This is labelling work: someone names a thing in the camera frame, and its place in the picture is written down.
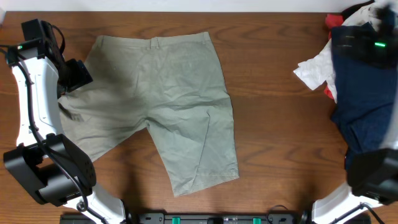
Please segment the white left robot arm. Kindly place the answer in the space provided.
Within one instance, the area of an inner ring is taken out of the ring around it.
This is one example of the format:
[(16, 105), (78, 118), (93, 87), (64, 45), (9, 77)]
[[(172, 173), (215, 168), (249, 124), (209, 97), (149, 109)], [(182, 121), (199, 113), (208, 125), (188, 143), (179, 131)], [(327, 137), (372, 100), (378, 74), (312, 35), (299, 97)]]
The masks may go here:
[(96, 182), (91, 159), (69, 140), (58, 99), (92, 78), (80, 60), (65, 60), (60, 29), (40, 19), (22, 23), (23, 43), (4, 45), (19, 91), (20, 126), (16, 148), (5, 152), (8, 172), (39, 204), (81, 213), (84, 222), (128, 223), (122, 200)]

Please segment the khaki green shorts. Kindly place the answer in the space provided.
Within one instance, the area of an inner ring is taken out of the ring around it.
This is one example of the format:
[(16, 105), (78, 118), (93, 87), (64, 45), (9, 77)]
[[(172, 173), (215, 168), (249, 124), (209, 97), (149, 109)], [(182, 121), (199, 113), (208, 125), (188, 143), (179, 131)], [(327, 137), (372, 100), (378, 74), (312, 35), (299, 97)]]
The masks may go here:
[(101, 35), (85, 66), (92, 82), (58, 103), (65, 135), (92, 160), (147, 129), (175, 196), (239, 177), (233, 107), (209, 33)]

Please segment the navy blue garment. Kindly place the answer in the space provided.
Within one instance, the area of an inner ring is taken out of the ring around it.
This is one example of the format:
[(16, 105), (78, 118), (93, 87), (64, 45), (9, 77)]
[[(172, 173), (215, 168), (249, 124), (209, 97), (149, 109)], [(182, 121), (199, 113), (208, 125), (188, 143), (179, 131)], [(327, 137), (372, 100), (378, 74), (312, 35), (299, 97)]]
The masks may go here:
[(360, 60), (367, 55), (364, 38), (372, 25), (340, 26), (331, 30), (331, 53), (337, 92), (331, 120), (345, 139), (345, 169), (355, 156), (380, 148), (391, 120), (397, 90), (397, 67), (382, 68)]

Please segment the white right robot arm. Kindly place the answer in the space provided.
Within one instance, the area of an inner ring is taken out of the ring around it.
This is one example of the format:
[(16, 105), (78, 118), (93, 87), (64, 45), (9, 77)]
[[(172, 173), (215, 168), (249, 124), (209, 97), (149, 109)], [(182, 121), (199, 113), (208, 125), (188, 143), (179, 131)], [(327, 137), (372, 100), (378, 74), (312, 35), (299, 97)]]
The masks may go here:
[(348, 145), (346, 180), (315, 201), (303, 223), (353, 222), (397, 201), (397, 14), (376, 11), (377, 27), (331, 31), (337, 104), (332, 121)]

